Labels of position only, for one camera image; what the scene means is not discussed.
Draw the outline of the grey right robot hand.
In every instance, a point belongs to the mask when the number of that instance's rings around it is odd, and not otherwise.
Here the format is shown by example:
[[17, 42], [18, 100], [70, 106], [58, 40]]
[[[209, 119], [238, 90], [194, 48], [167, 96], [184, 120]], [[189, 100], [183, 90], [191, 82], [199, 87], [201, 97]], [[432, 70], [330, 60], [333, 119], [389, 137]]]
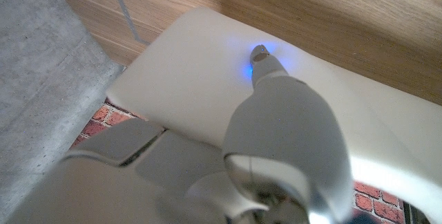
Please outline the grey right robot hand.
[[344, 223], [352, 175], [324, 99], [264, 46], [219, 147], [131, 119], [78, 144], [9, 223]]

